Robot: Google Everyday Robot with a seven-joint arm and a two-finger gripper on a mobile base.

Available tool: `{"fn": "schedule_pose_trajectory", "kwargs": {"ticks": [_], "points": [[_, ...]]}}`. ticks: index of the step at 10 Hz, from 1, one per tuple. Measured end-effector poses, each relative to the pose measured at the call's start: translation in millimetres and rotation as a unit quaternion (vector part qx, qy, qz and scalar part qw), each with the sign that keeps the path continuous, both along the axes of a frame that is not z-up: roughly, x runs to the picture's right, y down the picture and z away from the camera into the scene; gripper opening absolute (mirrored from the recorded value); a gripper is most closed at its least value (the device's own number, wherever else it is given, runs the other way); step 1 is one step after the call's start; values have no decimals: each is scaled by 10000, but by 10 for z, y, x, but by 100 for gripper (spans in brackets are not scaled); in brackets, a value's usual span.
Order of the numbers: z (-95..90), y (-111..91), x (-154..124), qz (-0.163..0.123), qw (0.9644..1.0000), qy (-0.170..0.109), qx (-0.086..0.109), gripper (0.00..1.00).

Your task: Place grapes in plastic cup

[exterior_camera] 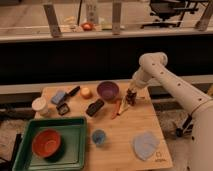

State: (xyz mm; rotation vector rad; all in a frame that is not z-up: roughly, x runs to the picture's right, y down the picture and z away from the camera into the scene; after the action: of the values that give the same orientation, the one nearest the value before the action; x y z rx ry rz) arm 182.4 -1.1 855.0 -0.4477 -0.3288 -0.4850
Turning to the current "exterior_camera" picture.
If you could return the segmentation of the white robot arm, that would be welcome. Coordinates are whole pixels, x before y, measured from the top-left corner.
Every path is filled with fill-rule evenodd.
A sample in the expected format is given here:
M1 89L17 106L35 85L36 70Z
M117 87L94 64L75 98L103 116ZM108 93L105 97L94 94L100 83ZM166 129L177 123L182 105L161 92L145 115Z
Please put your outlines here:
M188 160L190 171L213 171L213 98L170 72L167 62L163 52L143 54L128 90L136 93L155 78L194 120Z

